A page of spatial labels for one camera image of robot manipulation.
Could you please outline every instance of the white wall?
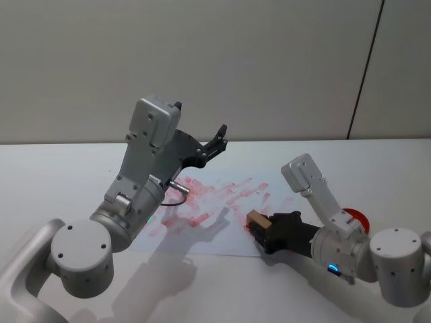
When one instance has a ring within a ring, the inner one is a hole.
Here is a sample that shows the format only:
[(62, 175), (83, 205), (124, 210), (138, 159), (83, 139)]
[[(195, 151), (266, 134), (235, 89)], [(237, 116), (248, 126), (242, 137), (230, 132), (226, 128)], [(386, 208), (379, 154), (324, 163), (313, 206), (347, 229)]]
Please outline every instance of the white wall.
[(208, 139), (345, 138), (379, 0), (2, 0), (0, 142), (120, 141), (137, 99)]
[(351, 138), (431, 137), (431, 2), (385, 1)]

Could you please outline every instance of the cylindrical joint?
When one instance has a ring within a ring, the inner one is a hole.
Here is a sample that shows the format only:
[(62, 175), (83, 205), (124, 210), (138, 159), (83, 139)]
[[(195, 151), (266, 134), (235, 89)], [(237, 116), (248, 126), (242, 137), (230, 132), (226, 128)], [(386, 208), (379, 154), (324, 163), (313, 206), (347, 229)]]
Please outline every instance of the cylindrical joint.
[(314, 261), (325, 267), (334, 265), (346, 277), (357, 277), (370, 283), (377, 280), (372, 267), (368, 238), (343, 240), (326, 227), (314, 236), (311, 244)]
[(131, 245), (163, 200), (163, 189), (149, 179), (125, 216), (119, 215), (108, 201), (103, 201), (90, 219), (108, 229), (112, 239), (112, 251), (121, 252)]
[(78, 298), (101, 294), (114, 277), (110, 235), (95, 221), (62, 227), (53, 238), (51, 256), (64, 288)]
[(417, 306), (430, 295), (418, 234), (403, 228), (378, 232), (370, 243), (383, 298), (394, 306)]

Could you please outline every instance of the blue led light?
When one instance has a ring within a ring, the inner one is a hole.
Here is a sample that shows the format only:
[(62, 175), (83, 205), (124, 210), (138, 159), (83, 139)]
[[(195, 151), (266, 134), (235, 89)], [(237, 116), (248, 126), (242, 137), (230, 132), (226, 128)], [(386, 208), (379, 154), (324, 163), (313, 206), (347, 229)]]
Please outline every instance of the blue led light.
[(338, 267), (337, 267), (337, 266), (335, 266), (334, 264), (329, 264), (329, 265), (328, 265), (328, 269), (331, 269), (332, 271), (336, 271), (336, 272), (338, 272)]

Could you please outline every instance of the table surface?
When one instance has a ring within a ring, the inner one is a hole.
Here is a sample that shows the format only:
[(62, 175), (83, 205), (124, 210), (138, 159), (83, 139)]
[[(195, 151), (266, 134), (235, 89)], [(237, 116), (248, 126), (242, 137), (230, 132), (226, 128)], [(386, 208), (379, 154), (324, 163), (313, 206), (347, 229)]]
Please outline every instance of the table surface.
[[(0, 146), (0, 259), (36, 223), (88, 218), (116, 175), (123, 144)], [(208, 169), (280, 174), (310, 153), (344, 207), (371, 221), (371, 234), (431, 228), (431, 140), (229, 143)], [(316, 215), (298, 198), (304, 220)], [(94, 299), (68, 295), (51, 277), (40, 299), (71, 323), (411, 322), (418, 308), (385, 303), (377, 284), (349, 286), (311, 260), (146, 254), (114, 256), (112, 285)]]

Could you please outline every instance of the sheet of paper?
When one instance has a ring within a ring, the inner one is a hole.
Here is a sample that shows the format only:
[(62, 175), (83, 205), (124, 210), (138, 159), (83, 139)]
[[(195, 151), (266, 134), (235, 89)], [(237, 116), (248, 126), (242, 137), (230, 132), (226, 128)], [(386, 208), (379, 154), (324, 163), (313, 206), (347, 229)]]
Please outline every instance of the sheet of paper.
[[(252, 209), (266, 215), (296, 210), (294, 193), (278, 172), (189, 168), (176, 181), (191, 189), (186, 203), (159, 207), (133, 242), (133, 251), (260, 256), (246, 230), (246, 214)], [(170, 188), (164, 202), (181, 199)]]

